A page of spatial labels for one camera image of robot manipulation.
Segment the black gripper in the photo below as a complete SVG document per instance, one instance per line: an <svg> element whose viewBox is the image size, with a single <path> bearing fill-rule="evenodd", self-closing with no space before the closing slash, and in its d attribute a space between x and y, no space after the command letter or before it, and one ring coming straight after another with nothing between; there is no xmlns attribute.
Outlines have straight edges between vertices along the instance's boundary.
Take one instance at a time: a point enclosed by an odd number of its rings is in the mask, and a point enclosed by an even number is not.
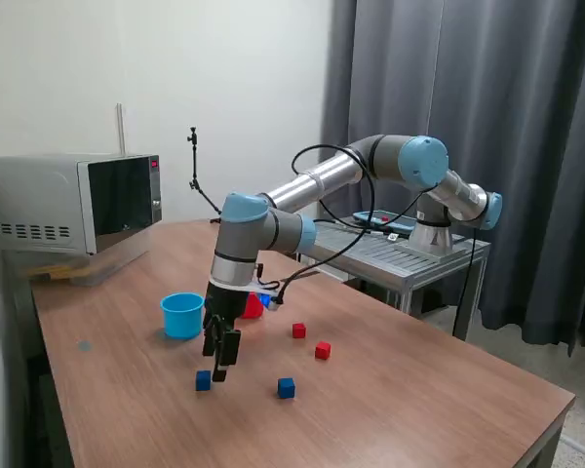
<svg viewBox="0 0 585 468"><path fill-rule="evenodd" d="M241 331L233 330L246 307L247 293L208 285L203 320L202 355L214 357L213 382L223 382L238 359Z"/></svg>

